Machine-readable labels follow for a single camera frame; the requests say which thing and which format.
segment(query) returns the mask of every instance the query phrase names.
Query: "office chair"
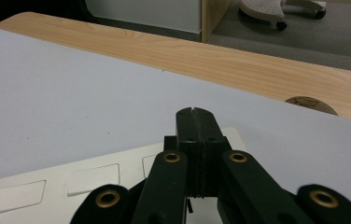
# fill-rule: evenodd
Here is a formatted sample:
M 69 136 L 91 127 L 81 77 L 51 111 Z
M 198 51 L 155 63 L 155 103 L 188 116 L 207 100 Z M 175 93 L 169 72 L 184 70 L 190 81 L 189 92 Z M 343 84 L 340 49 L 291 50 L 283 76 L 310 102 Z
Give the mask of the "office chair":
M 284 5 L 306 7 L 316 10 L 316 19 L 324 18 L 327 10 L 325 2 L 311 0 L 240 0 L 239 12 L 262 21 L 274 21 L 278 30 L 287 28 L 284 22 Z

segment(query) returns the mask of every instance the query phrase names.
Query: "wooden desk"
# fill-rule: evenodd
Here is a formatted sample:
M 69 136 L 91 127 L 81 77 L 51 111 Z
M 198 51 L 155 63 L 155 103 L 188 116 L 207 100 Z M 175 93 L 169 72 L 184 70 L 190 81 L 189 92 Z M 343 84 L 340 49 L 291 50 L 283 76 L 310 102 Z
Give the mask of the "wooden desk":
M 280 101 L 314 97 L 351 119 L 351 71 L 35 13 L 1 21 L 0 29 Z

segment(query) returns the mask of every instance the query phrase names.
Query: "floor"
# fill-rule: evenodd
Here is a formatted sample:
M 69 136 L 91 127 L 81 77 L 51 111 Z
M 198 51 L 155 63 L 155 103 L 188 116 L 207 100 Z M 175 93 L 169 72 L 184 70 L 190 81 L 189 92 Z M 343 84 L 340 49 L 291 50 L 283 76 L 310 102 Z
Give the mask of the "floor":
M 288 28 L 280 32 L 274 23 L 241 15 L 239 0 L 234 0 L 207 44 L 351 70 L 351 5 L 327 3 L 327 15 L 322 20 L 315 20 L 316 13 L 303 8 L 285 6 L 283 10 Z M 195 34 L 158 27 L 110 20 L 100 22 L 157 35 L 200 40 Z

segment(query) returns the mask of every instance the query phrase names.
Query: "chair wheel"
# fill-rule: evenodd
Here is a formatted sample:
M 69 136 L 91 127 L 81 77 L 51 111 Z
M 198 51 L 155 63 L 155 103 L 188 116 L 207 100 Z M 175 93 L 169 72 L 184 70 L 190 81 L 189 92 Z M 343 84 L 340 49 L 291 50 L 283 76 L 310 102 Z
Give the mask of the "chair wheel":
M 287 24 L 283 21 L 278 21 L 275 26 L 279 31 L 284 31 L 287 28 Z
M 324 11 L 318 11 L 316 13 L 316 20 L 321 20 L 325 17 L 325 14 L 327 14 L 327 10 L 324 9 Z

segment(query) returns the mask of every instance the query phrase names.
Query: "round hole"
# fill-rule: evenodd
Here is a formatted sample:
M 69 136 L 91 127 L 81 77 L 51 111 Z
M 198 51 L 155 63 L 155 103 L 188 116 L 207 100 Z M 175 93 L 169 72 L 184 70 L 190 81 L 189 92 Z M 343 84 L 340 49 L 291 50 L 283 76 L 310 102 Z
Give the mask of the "round hole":
M 313 190 L 310 192 L 310 198 L 321 206 L 328 208 L 335 208 L 339 206 L 338 200 L 335 197 L 330 195 L 324 190 Z
M 231 158 L 232 161 L 235 161 L 235 162 L 245 162 L 245 161 L 247 161 L 247 157 L 245 155 L 243 155 L 242 153 L 240 153 L 240 152 L 232 153 L 230 158 Z
M 277 219 L 282 224 L 296 224 L 297 223 L 295 218 L 292 215 L 287 214 L 287 213 L 280 213 L 280 214 L 278 214 Z
M 166 215 L 163 212 L 156 212 L 149 216 L 148 223 L 149 224 L 164 224 L 166 220 Z
M 96 204 L 99 207 L 107 208 L 117 204 L 119 202 L 119 199 L 120 195 L 117 191 L 108 189 L 97 195 Z
M 179 155 L 175 153 L 167 153 L 164 155 L 164 160 L 167 162 L 177 162 L 180 159 Z

